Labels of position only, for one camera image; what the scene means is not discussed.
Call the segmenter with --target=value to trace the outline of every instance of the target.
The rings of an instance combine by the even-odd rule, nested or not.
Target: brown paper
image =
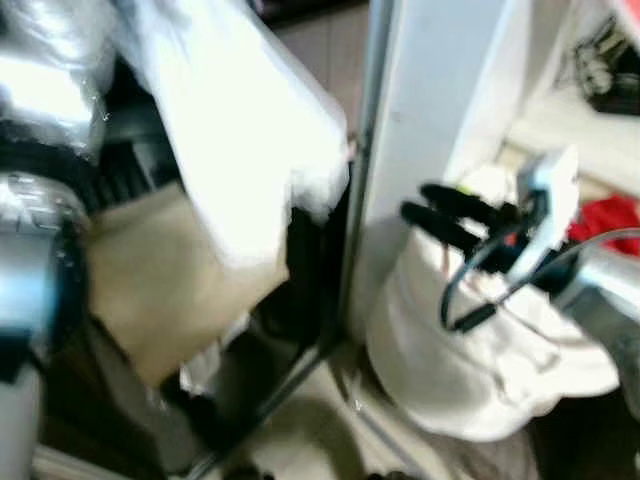
[[[284,246],[273,263],[227,269],[210,242],[177,185],[94,219],[92,311],[150,386],[287,278]]]

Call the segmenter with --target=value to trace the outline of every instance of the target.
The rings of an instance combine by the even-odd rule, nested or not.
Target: red cloth
[[[613,195],[582,206],[580,218],[569,227],[569,238],[582,242],[617,228],[640,227],[637,200]],[[621,238],[605,244],[617,252],[640,257],[640,239]]]

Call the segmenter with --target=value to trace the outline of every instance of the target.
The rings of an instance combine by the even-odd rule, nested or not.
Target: white shelf
[[[530,105],[506,140],[533,152],[574,144],[581,173],[640,197],[640,118],[598,113],[574,87]]]

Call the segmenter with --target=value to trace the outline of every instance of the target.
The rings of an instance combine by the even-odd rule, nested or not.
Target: white fabric
[[[504,171],[490,167],[463,183],[490,189],[497,201],[513,195],[508,188],[500,191],[499,185],[511,185],[504,179]],[[376,374],[419,425],[467,440],[497,440],[547,413],[562,396],[598,395],[618,385],[605,351],[533,287],[466,336],[445,332],[440,297],[462,260],[412,230],[367,328]],[[452,318],[504,288],[501,275],[469,275],[455,297]]]
[[[344,113],[243,2],[135,10],[138,74],[218,258],[272,262],[291,201],[324,216],[346,185]]]

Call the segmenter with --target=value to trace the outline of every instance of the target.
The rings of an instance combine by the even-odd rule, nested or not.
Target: white plastic bag
[[[243,2],[141,0],[133,24],[220,261],[272,261],[291,201],[323,216],[344,189],[344,113]]]

